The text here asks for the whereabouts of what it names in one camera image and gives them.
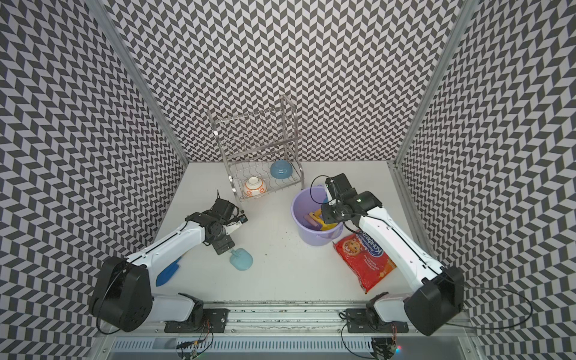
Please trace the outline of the yellow plastic scoop shovel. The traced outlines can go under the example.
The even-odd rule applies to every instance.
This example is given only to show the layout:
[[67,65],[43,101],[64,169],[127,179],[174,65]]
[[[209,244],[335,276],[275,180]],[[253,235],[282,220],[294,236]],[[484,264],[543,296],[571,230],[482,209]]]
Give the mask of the yellow plastic scoop shovel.
[[311,216],[313,216],[316,219],[316,221],[322,225],[321,231],[329,231],[337,226],[336,223],[326,223],[323,220],[323,214],[321,209],[312,212]]

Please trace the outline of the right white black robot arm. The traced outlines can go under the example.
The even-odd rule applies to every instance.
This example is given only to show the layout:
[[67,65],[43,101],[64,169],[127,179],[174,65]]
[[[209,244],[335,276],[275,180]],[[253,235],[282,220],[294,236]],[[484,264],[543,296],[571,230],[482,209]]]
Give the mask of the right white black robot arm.
[[409,292],[383,295],[372,305],[384,323],[411,323],[426,336],[446,325],[464,307],[464,273],[447,267],[414,242],[370,191],[359,193],[343,173],[327,177],[327,202],[321,205],[329,223],[351,221],[396,265]]

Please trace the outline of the purple plastic bucket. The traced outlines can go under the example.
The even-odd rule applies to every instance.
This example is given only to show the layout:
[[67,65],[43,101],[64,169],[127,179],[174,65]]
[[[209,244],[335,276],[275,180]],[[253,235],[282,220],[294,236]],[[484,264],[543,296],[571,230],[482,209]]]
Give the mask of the purple plastic bucket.
[[321,203],[327,201],[326,190],[322,185],[308,187],[300,191],[292,200],[292,219],[301,240],[312,246],[324,246],[338,240],[343,233],[342,224],[328,224],[323,219]]

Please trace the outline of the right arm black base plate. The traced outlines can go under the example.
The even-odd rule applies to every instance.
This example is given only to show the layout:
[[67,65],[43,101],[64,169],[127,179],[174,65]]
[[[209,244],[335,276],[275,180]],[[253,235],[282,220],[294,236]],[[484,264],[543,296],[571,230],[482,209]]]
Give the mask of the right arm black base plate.
[[366,308],[347,308],[340,318],[346,323],[345,329],[350,334],[405,334],[410,331],[406,322],[383,322]]

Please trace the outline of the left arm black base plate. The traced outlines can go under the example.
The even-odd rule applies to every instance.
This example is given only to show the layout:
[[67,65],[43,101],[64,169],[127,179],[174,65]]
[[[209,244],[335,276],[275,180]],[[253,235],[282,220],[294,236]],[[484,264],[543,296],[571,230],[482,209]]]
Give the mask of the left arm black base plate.
[[224,333],[230,310],[227,308],[196,309],[186,321],[165,323],[164,332],[169,334],[197,333],[209,330],[214,334]]

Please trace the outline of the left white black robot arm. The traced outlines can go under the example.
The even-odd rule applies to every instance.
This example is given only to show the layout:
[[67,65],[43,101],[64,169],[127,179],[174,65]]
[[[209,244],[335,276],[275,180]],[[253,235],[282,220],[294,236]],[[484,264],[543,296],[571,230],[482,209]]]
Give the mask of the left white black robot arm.
[[161,294],[179,268],[178,262],[198,245],[217,254],[231,250],[231,234],[247,222],[234,203],[217,198],[211,208],[187,216],[165,237],[126,257],[111,256],[103,262],[88,309],[97,323],[116,331],[132,332],[144,323],[176,323],[201,329],[205,322],[203,301],[177,292]]

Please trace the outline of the purple trowel pink handle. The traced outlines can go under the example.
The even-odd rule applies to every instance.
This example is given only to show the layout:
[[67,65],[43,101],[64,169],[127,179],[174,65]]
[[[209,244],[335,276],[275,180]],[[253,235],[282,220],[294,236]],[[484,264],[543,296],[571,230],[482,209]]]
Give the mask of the purple trowel pink handle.
[[320,231],[322,228],[322,225],[318,223],[313,216],[311,216],[311,213],[304,216],[304,222],[306,223],[306,227],[310,230]]

